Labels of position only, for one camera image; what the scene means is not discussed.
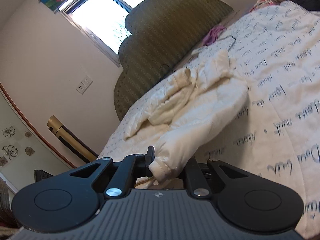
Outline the cream puffer jacket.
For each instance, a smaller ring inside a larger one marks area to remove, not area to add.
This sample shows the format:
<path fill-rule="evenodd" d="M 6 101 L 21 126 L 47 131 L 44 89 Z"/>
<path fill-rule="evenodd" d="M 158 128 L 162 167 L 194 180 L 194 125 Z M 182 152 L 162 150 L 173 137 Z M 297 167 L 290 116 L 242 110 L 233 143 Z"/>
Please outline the cream puffer jacket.
<path fill-rule="evenodd" d="M 128 140 L 145 124 L 167 129 L 155 143 L 149 165 L 160 184 L 176 178 L 197 149 L 213 140 L 240 112 L 248 97 L 246 81 L 231 68 L 228 51 L 218 51 L 192 69 L 182 68 L 129 120 Z"/>

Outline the bedroom window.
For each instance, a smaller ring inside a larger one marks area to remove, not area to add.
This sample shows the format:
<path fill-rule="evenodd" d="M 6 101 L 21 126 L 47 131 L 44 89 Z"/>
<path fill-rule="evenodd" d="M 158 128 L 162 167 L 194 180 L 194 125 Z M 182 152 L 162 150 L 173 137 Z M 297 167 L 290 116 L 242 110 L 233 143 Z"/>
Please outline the bedroom window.
<path fill-rule="evenodd" d="M 119 66 L 119 47 L 131 35 L 125 27 L 125 19 L 142 1 L 144 0 L 79 0 L 58 12 Z"/>

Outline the gold and black chair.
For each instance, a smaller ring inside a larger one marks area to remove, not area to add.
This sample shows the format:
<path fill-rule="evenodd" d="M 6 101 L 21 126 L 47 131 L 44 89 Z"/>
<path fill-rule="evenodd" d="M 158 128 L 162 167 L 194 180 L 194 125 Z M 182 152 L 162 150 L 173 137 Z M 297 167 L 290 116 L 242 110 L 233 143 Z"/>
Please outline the gold and black chair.
<path fill-rule="evenodd" d="M 76 137 L 58 118 L 52 115 L 47 126 L 49 130 L 63 143 L 70 151 L 85 163 L 90 163 L 98 158 L 98 155 Z"/>

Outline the green upholstered headboard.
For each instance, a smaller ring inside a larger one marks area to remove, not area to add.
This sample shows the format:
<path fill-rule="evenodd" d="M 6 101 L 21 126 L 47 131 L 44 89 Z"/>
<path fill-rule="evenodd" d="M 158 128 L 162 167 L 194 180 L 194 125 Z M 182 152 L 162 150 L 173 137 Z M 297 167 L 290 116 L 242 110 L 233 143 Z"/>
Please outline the green upholstered headboard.
<path fill-rule="evenodd" d="M 119 47 L 123 68 L 114 88 L 120 120 L 233 8 L 221 0 L 144 0 L 127 15 L 131 35 Z"/>

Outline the purple cloth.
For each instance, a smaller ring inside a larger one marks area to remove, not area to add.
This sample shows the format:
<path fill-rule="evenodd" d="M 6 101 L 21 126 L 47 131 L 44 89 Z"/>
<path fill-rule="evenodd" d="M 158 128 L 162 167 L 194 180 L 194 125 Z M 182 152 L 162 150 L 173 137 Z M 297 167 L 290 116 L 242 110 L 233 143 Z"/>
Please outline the purple cloth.
<path fill-rule="evenodd" d="M 203 46 L 210 46 L 219 38 L 219 36 L 225 30 L 226 30 L 226 27 L 224 27 L 223 25 L 218 24 L 218 25 L 214 26 L 212 29 L 210 29 L 208 34 L 204 37 L 204 39 L 202 41 L 202 45 Z"/>

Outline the white bedsheet with script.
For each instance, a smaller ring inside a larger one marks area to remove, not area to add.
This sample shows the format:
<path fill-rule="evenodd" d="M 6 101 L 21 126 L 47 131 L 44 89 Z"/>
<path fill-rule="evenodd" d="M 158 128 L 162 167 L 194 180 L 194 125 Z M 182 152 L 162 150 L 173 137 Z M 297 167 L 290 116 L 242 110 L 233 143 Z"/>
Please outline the white bedsheet with script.
<path fill-rule="evenodd" d="M 297 232 L 319 235 L 319 14 L 291 1 L 243 16 L 187 64 L 194 68 L 221 49 L 248 87 L 233 121 L 195 152 L 216 158 L 300 194 Z"/>

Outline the red floral fabric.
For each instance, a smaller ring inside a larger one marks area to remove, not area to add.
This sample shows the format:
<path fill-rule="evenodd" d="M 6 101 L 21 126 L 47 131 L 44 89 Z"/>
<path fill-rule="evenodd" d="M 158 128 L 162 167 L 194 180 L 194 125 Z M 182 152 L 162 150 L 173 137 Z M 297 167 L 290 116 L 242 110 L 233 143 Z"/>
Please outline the red floral fabric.
<path fill-rule="evenodd" d="M 257 0 L 256 3 L 253 5 L 253 7 L 251 7 L 251 9 L 249 10 L 249 12 L 253 12 L 255 10 L 264 8 L 264 7 L 268 7 L 271 5 L 279 5 L 280 2 L 275 1 L 275 0 Z"/>

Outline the white double wall socket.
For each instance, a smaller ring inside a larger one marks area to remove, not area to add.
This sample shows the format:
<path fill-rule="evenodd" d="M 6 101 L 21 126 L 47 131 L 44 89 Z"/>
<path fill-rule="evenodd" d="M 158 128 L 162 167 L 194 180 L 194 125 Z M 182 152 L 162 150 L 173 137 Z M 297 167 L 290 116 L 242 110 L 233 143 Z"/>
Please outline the white double wall socket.
<path fill-rule="evenodd" d="M 93 80 L 88 75 L 86 75 L 85 78 L 78 84 L 76 90 L 82 95 L 92 83 Z"/>

